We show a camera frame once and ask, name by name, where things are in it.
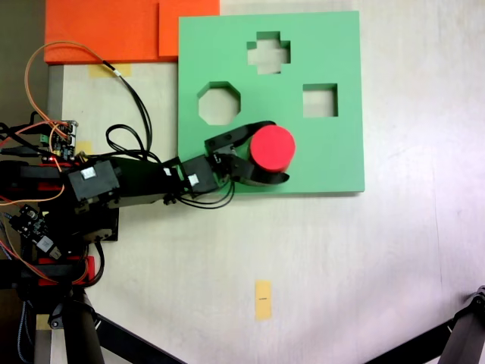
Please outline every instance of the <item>orange foam block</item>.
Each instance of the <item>orange foam block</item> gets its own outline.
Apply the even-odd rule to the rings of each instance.
[[[176,61],[178,17],[218,15],[219,0],[162,0],[159,6],[160,1],[46,0],[45,42],[80,42],[110,62]],[[69,45],[47,48],[44,59],[49,64],[98,63]]]
[[[161,0],[158,10],[158,56],[172,62],[179,56],[179,17],[219,15],[219,0]]]

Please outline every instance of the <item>green foam board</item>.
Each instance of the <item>green foam board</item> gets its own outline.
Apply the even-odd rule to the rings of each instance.
[[[290,60],[278,74],[248,64],[256,41],[279,37]],[[182,160],[204,140],[244,124],[271,120],[288,129],[296,154],[290,179],[275,187],[237,186],[238,193],[361,192],[365,189],[358,12],[180,18],[178,149]],[[229,125],[199,116],[199,98],[229,86],[240,112]],[[333,117],[306,118],[304,89],[336,93]]]

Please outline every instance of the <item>circuit board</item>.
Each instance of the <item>circuit board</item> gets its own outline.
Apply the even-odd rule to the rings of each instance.
[[[77,132],[77,122],[74,120],[64,121],[67,125],[61,125],[58,129],[67,135],[64,139],[57,133],[52,135],[52,152],[60,157],[58,160],[62,162],[73,161],[76,154],[76,132]],[[49,150],[49,135],[40,134],[40,143],[46,150]],[[54,163],[53,157],[42,157],[42,162],[44,163]]]
[[[49,238],[47,224],[41,214],[29,205],[20,209],[19,216],[10,219],[10,225],[23,238],[34,243],[44,253],[48,253],[52,258],[59,259],[61,251]]]

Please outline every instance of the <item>yellow tape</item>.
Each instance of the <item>yellow tape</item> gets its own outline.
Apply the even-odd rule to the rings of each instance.
[[[92,143],[90,141],[79,142],[76,141],[76,154],[84,151],[87,155],[92,154]]]
[[[256,281],[256,320],[268,320],[271,318],[271,282]]]
[[[113,67],[121,72],[121,76],[131,76],[130,63],[113,64]],[[88,71],[91,78],[116,77],[113,71],[103,64],[88,64]]]

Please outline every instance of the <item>red cylinder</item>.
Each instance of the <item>red cylinder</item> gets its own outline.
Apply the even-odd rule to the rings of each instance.
[[[268,125],[258,130],[249,146],[253,161],[269,172],[283,172],[296,151],[293,135],[284,127]]]

